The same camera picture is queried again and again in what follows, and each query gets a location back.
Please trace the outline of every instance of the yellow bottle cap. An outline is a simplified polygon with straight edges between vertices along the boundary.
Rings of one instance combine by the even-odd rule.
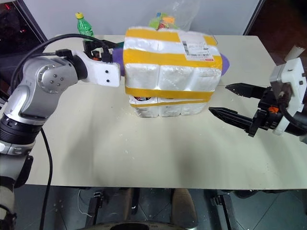
[[[84,16],[83,16],[83,13],[81,13],[81,12],[76,12],[76,18],[77,19],[81,19],[81,18],[83,18]]]

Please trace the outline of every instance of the yellow tape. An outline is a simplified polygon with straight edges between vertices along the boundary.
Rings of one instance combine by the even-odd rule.
[[[177,32],[157,31],[146,29],[129,29],[126,31],[126,37],[138,37],[144,39],[153,39],[167,42],[180,42]],[[204,35],[207,45],[216,46],[216,41],[212,36]]]
[[[144,63],[170,66],[189,66],[222,69],[221,56],[213,56],[214,61],[188,61],[184,54],[160,54],[137,49],[125,49],[124,63]]]
[[[196,91],[173,91],[173,90],[149,90],[135,89],[126,86],[126,94],[134,97],[163,97],[179,99],[203,99],[208,102],[213,92],[196,92]]]
[[[150,106],[159,106],[159,105],[172,105],[172,104],[194,104],[194,103],[206,103],[206,100],[195,100],[195,101],[182,101],[182,102],[159,102],[153,104],[131,104],[132,107],[150,107]]]

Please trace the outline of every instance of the barcode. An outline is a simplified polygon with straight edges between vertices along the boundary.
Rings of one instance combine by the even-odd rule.
[[[184,47],[184,51],[186,52],[187,55],[190,55],[189,50],[188,50],[188,46],[187,46],[187,42],[186,41],[182,41],[183,47]]]
[[[190,54],[190,56],[193,57],[210,57],[210,54]]]

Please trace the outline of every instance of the white wall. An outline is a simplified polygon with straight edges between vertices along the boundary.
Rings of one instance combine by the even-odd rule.
[[[147,25],[174,0],[24,0],[47,38],[77,33],[76,12],[83,12],[97,35],[123,35],[128,27]],[[259,0],[201,0],[191,30],[242,35]]]

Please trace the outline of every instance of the plastic bag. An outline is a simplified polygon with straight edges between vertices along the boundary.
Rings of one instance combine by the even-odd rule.
[[[174,0],[162,7],[151,19],[149,26],[155,29],[180,28],[188,31],[191,23],[198,13],[201,0]]]

